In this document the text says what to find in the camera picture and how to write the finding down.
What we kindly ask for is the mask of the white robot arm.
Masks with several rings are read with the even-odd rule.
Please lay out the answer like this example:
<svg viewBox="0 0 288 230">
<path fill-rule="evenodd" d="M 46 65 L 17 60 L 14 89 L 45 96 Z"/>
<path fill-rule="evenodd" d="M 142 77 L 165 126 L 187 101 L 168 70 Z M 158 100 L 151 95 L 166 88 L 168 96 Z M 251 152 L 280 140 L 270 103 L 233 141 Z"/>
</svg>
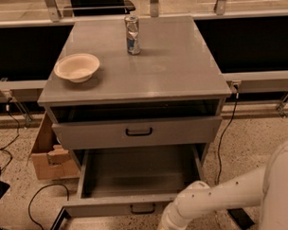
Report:
<svg viewBox="0 0 288 230">
<path fill-rule="evenodd" d="M 185 230 L 210 212 L 255 205 L 261 209 L 259 230 L 288 230 L 288 139 L 261 168 L 215 187 L 192 183 L 166 206 L 156 230 Z"/>
</svg>

